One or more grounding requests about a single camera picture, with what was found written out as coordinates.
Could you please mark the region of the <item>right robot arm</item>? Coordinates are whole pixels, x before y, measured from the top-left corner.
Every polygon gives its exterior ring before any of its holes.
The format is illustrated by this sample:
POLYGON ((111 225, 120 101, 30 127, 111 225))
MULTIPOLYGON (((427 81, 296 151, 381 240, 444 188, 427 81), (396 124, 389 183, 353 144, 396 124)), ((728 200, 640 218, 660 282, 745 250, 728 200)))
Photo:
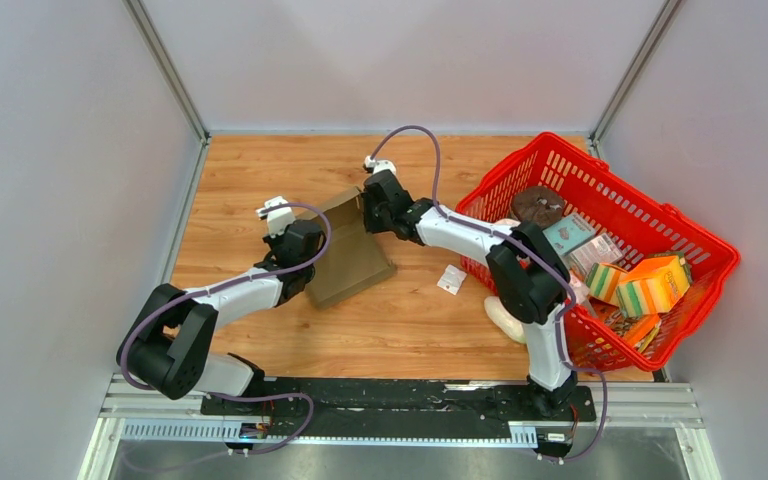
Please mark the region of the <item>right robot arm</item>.
POLYGON ((575 304, 570 273, 533 223, 504 227, 458 214, 428 198, 413 199, 390 170, 363 184, 364 225, 403 241, 454 252, 488 268, 504 309, 523 326, 530 358, 532 409, 546 419, 570 405, 577 386, 563 317, 575 304))

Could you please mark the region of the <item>orange sponge pack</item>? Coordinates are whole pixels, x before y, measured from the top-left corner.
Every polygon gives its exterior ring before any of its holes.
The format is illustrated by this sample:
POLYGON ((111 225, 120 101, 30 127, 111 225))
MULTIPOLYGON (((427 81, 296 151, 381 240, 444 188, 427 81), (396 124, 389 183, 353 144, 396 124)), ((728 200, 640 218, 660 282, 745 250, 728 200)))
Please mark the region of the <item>orange sponge pack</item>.
POLYGON ((692 283, 684 254, 666 252, 643 259, 619 280, 615 293, 624 315, 636 318, 670 312, 692 283))

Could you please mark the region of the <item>brown round chocolate cake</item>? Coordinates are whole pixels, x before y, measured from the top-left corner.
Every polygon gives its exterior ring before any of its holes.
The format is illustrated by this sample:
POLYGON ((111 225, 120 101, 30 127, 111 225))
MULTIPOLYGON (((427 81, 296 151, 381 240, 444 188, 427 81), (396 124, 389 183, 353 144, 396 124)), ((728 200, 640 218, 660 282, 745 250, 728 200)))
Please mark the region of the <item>brown round chocolate cake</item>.
POLYGON ((520 222, 531 222, 547 228, 563 218, 566 201, 545 186, 531 186, 517 193, 511 200, 510 212, 520 222))

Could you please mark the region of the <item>red plastic basket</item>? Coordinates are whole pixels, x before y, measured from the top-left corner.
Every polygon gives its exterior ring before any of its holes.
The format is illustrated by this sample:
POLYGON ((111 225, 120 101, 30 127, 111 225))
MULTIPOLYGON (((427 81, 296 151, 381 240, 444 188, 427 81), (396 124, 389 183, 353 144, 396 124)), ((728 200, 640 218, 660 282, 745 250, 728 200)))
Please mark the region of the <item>red plastic basket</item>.
POLYGON ((664 367, 677 347, 702 326, 718 303, 725 283, 738 267, 738 250, 668 203, 658 203, 593 158, 552 132, 537 135, 509 154, 456 206, 456 211, 494 222, 510 211, 515 194, 545 186, 598 233, 608 233, 629 270, 655 254, 681 252, 693 283, 684 297, 662 315, 660 333, 644 352, 621 341, 602 321, 580 307, 565 317, 568 351, 577 366, 613 371, 634 366, 664 367))

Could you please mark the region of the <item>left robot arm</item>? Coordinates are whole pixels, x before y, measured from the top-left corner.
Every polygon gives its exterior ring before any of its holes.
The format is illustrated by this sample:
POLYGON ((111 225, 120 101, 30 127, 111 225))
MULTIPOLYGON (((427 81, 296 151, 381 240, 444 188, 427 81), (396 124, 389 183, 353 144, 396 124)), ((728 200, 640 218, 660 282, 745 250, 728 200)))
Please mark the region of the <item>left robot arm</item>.
POLYGON ((198 288, 156 287, 116 354, 123 378, 170 400, 201 392, 227 398, 243 415, 259 411, 266 390, 254 380, 255 367, 235 355, 212 353, 214 334, 301 293, 331 234, 328 222, 295 220, 282 233, 265 236, 267 255, 238 276, 198 288))

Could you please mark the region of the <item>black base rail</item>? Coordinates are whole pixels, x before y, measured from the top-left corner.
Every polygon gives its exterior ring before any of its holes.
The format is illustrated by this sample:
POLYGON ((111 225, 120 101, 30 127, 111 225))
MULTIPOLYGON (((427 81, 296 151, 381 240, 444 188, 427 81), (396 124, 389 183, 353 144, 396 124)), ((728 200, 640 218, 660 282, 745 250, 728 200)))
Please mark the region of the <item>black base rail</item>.
POLYGON ((200 411, 208 416, 263 420, 270 438, 302 433, 349 442, 430 444, 506 442, 531 448, 550 435, 569 436, 575 426, 594 422, 591 390, 579 386, 560 409, 542 416, 527 386, 468 381, 275 377, 257 380, 246 404, 209 397, 200 411))

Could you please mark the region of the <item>pink transparent packet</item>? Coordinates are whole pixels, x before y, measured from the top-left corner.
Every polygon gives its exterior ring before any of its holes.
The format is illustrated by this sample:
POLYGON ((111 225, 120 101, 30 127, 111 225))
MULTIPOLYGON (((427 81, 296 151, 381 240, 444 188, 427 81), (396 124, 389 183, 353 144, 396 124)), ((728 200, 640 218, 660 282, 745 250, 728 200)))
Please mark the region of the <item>pink transparent packet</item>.
POLYGON ((588 277, 594 266, 615 264, 622 258, 622 251, 608 233, 587 240, 565 256, 569 269, 581 280, 588 277))

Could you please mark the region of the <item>orange snack bag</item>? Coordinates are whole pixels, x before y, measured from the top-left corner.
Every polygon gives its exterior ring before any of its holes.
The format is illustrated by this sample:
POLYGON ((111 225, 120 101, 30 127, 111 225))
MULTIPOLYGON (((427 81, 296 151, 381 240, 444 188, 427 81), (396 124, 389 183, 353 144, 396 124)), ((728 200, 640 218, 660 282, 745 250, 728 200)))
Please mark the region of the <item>orange snack bag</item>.
POLYGON ((659 314, 647 314, 630 318, 620 312, 610 317, 608 327, 626 344, 638 352, 644 352, 660 333, 662 319, 659 314))

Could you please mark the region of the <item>small white packet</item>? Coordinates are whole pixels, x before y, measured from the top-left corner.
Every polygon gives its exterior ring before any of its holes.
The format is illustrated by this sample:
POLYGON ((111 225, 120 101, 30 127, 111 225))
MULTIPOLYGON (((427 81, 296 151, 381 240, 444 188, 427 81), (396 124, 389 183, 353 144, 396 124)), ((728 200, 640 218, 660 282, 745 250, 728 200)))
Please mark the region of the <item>small white packet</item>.
POLYGON ((457 295, 466 278, 465 271, 454 265, 447 265, 436 285, 451 295, 457 295))

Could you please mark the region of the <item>brown cardboard box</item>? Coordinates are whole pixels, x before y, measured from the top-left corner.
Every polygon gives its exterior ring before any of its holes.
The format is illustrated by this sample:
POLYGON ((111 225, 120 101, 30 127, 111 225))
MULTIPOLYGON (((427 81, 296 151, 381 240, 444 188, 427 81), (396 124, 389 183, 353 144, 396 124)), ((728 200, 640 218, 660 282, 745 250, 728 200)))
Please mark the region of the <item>brown cardboard box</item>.
POLYGON ((355 186, 325 201, 320 209, 332 227, 330 246, 315 263, 305 287, 312 306, 329 309, 395 275, 397 268, 364 225, 361 190, 355 186))

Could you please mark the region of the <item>teal small box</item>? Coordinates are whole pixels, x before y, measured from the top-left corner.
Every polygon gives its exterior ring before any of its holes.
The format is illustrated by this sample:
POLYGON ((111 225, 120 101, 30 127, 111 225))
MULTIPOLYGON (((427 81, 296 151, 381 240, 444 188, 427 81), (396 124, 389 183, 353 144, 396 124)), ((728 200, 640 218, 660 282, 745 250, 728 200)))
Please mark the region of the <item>teal small box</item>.
POLYGON ((596 235, 596 229, 578 213, 571 213, 545 228, 543 234, 555 252, 563 257, 596 235))

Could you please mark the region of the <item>white tissue roll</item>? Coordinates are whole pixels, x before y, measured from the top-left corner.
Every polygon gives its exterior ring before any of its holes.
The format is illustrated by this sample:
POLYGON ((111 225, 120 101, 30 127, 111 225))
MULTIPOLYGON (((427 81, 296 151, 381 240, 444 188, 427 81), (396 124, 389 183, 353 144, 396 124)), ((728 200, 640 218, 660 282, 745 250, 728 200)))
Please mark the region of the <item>white tissue roll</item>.
POLYGON ((520 224, 519 220, 513 218, 502 218, 495 222, 496 226, 516 227, 520 224))

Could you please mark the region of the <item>striped colourful sponge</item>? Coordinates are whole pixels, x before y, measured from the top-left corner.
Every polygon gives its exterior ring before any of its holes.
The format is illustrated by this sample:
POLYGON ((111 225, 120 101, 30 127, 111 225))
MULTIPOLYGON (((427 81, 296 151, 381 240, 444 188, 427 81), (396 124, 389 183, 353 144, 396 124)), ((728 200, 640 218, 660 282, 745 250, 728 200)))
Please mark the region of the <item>striped colourful sponge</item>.
POLYGON ((598 263, 590 270, 585 284, 587 285, 590 296, 598 301, 607 303, 616 307, 620 306, 617 287, 621 280, 628 274, 628 271, 620 266, 609 263, 598 263))

